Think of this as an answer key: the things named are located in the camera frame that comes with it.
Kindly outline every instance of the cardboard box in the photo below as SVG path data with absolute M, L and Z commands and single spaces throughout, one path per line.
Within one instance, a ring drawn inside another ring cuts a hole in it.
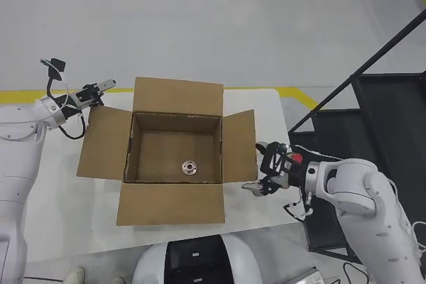
M 122 181 L 118 226 L 224 223 L 223 183 L 257 165 L 253 110 L 222 105 L 221 84 L 138 77 L 132 112 L 91 109 L 77 175 Z

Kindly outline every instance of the white table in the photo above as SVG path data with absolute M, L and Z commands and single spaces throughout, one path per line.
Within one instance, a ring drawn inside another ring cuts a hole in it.
M 131 110 L 131 93 L 107 94 L 103 100 L 109 107 Z M 248 109 L 255 110 L 257 141 L 288 142 L 274 89 L 224 91 L 224 115 Z M 81 131 L 75 118 L 64 127 L 72 135 Z M 120 182 L 76 177 L 81 148 L 82 139 L 71 141 L 58 130 L 46 138 L 26 208 L 28 262 L 296 222 L 283 205 L 299 200 L 297 189 L 257 198 L 241 183 L 229 183 L 224 186 L 225 224 L 118 227 Z M 302 207 L 293 210 L 301 213 Z

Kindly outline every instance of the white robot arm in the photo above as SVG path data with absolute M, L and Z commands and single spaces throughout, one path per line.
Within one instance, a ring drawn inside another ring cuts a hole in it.
M 103 92 L 114 86 L 115 81 L 108 80 L 87 85 L 68 98 L 39 99 L 31 109 L 0 109 L 0 283 L 23 280 L 27 247 L 21 220 L 48 128 L 55 129 L 82 109 L 102 104 Z
M 290 185 L 334 205 L 346 240 L 377 284 L 424 284 L 420 253 L 391 181 L 367 160 L 301 161 L 284 144 L 258 143 L 263 180 L 247 184 L 256 196 Z

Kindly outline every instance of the box flap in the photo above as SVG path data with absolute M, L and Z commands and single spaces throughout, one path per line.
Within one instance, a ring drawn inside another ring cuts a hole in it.
M 117 226 L 224 222 L 222 185 L 121 185 Z
M 96 106 L 90 110 L 77 176 L 123 178 L 131 130 L 130 111 Z
M 134 111 L 222 116 L 223 85 L 137 77 Z
M 222 176 L 224 182 L 257 179 L 254 110 L 222 119 Z

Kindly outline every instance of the person's foot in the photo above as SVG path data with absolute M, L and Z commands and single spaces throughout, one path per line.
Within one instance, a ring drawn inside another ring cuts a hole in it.
M 117 277 L 112 280 L 111 284 L 126 284 L 126 282 L 122 277 Z
M 63 284 L 84 284 L 84 281 L 85 271 L 82 268 L 77 267 L 70 271 L 65 281 L 63 281 Z

